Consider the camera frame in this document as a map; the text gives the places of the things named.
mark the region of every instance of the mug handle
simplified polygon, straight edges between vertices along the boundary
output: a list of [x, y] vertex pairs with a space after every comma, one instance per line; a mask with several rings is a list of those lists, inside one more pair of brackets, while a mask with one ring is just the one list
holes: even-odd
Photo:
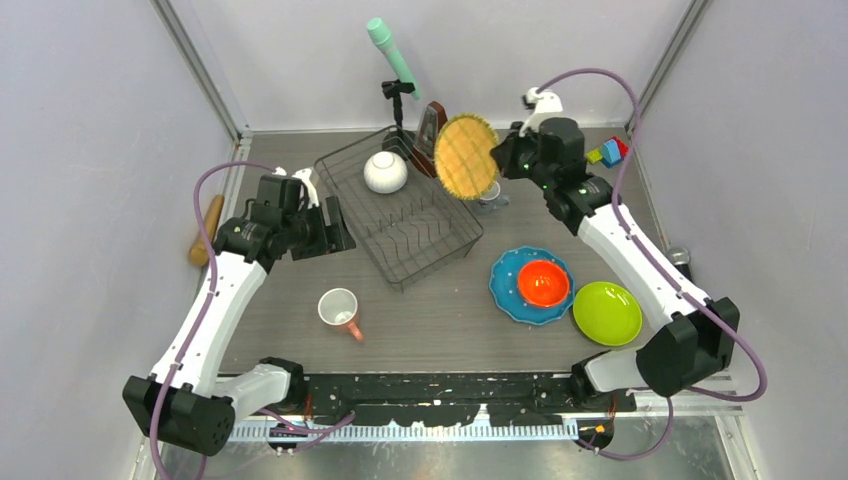
[[350, 334], [353, 335], [357, 341], [362, 342], [365, 340], [365, 335], [359, 330], [359, 327], [356, 326], [353, 322], [348, 322], [347, 324], [348, 330], [350, 330]]

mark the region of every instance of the blue block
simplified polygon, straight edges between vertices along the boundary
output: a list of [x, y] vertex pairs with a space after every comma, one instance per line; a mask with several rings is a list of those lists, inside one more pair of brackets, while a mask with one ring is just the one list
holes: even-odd
[[601, 155], [604, 157], [601, 159], [601, 163], [607, 168], [618, 165], [622, 160], [621, 151], [618, 149], [618, 143], [615, 139], [607, 140], [601, 145]]

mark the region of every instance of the cup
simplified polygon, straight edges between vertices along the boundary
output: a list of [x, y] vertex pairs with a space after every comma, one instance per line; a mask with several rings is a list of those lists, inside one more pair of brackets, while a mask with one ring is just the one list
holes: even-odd
[[350, 290], [334, 288], [322, 295], [318, 300], [318, 316], [336, 331], [350, 333], [360, 342], [365, 340], [356, 326], [359, 323], [359, 302]]
[[509, 205], [509, 196], [501, 195], [501, 185], [495, 182], [492, 188], [481, 195], [474, 203], [477, 214], [485, 215]]

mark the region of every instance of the gray wooden tabletop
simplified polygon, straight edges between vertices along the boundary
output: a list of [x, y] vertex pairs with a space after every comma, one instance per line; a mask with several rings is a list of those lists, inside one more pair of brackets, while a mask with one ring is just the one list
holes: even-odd
[[[586, 129], [587, 148], [621, 129]], [[295, 170], [361, 138], [363, 133], [275, 133], [254, 136], [249, 161]], [[612, 183], [617, 170], [590, 170]], [[260, 173], [245, 172], [239, 205], [255, 196]], [[276, 356], [301, 363], [307, 372], [567, 371], [605, 350], [585, 338], [569, 313], [541, 327], [516, 323], [500, 311], [488, 289], [492, 263], [522, 245], [551, 250], [569, 266], [576, 286], [617, 278], [601, 258], [571, 236], [545, 208], [529, 180], [501, 180], [512, 203], [481, 216], [485, 233], [467, 257], [409, 287], [389, 288], [363, 248], [304, 260], [293, 267], [278, 261], [237, 327], [222, 372], [247, 371], [257, 360]], [[657, 229], [638, 168], [627, 172], [622, 196], [643, 230]], [[328, 328], [318, 318], [318, 299], [327, 290], [353, 291], [361, 308], [363, 343]], [[647, 332], [636, 342], [644, 342]]]

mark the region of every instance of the white ruler strip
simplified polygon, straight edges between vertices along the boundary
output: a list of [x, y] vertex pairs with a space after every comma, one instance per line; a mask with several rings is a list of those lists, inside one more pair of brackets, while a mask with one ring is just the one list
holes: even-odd
[[[272, 442], [291, 443], [292, 438], [272, 436], [271, 429], [277, 426], [275, 420], [245, 420], [233, 429], [230, 442]], [[308, 426], [326, 428], [323, 425]], [[297, 437], [297, 441], [312, 440], [317, 435]], [[413, 425], [401, 427], [394, 422], [382, 427], [364, 427], [348, 425], [325, 438], [324, 442], [480, 442], [515, 440], [576, 440], [577, 421], [563, 419], [561, 425], [533, 425], [492, 427], [488, 419], [475, 420], [465, 426], [424, 427]]]

